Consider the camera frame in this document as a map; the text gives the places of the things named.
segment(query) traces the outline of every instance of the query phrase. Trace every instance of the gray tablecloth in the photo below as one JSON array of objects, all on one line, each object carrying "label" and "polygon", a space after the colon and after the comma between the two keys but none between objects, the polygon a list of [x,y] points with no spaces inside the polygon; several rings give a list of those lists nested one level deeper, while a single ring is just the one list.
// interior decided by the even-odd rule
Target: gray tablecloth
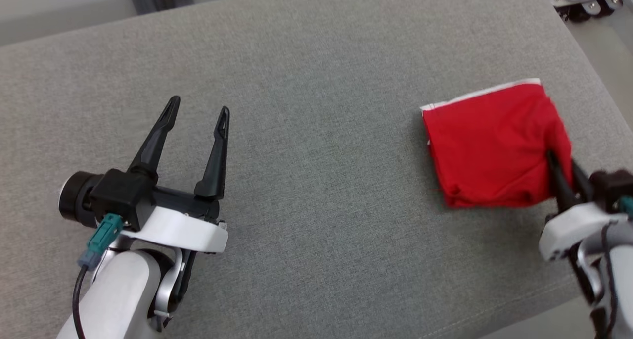
[{"label": "gray tablecloth", "polygon": [[172,337],[475,337],[562,303],[576,280],[538,253],[554,204],[446,208],[418,109],[525,77],[583,167],[633,167],[547,0],[223,0],[0,48],[0,337],[56,335],[91,234],[59,187],[125,168],[174,94],[161,185],[193,189],[222,105],[231,134],[228,245],[198,256]]}]

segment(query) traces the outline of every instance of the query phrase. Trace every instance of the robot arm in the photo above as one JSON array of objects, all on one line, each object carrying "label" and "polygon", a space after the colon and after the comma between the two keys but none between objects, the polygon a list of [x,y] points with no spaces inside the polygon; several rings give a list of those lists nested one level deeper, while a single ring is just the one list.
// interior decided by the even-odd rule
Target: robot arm
[{"label": "robot arm", "polygon": [[633,338],[633,175],[594,172],[573,161],[573,188],[548,154],[559,213],[547,217],[539,242],[544,260],[567,259],[592,307],[599,339]]},{"label": "robot arm", "polygon": [[[179,106],[179,97],[169,100],[125,172],[77,172],[64,184],[61,215],[97,231],[78,261],[82,267],[78,286],[86,270],[93,271],[92,286],[81,305],[73,298],[73,315],[59,338],[83,338],[84,332],[90,338],[162,337],[187,291],[197,252],[224,251],[228,232],[218,215],[230,114],[222,108],[204,176],[190,194],[157,186],[156,169]],[[104,231],[111,219],[114,226]],[[130,251],[135,240],[174,252],[174,260],[155,250]],[[105,247],[94,242],[106,242]]]}]

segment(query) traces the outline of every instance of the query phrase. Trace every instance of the teal cable connector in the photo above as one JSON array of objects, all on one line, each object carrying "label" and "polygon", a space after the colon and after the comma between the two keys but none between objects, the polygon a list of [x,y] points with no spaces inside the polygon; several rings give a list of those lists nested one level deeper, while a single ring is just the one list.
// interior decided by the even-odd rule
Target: teal cable connector
[{"label": "teal cable connector", "polygon": [[101,262],[101,257],[108,246],[117,238],[123,230],[123,220],[119,215],[108,213],[99,224],[99,227],[88,241],[88,249],[82,253],[77,265],[87,266],[88,271],[93,271]]},{"label": "teal cable connector", "polygon": [[633,218],[633,198],[631,197],[620,197],[620,211],[622,213],[626,213],[629,215],[629,218]]}]

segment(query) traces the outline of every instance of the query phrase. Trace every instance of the folded red fabric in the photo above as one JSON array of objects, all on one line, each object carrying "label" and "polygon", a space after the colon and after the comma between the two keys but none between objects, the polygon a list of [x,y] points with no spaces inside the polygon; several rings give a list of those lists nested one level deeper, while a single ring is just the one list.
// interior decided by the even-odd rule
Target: folded red fabric
[{"label": "folded red fabric", "polygon": [[423,107],[423,121],[451,207],[523,207],[552,197],[548,149],[572,178],[571,143],[538,80]]}]

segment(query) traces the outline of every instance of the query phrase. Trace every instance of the wrinkled red fabric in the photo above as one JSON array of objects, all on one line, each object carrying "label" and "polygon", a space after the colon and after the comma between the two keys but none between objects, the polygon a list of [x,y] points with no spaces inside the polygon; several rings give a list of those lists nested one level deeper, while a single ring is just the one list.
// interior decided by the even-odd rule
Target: wrinkled red fabric
[{"label": "wrinkled red fabric", "polygon": [[572,146],[540,84],[519,84],[424,111],[446,203],[524,207],[550,197],[545,153],[571,181]]}]

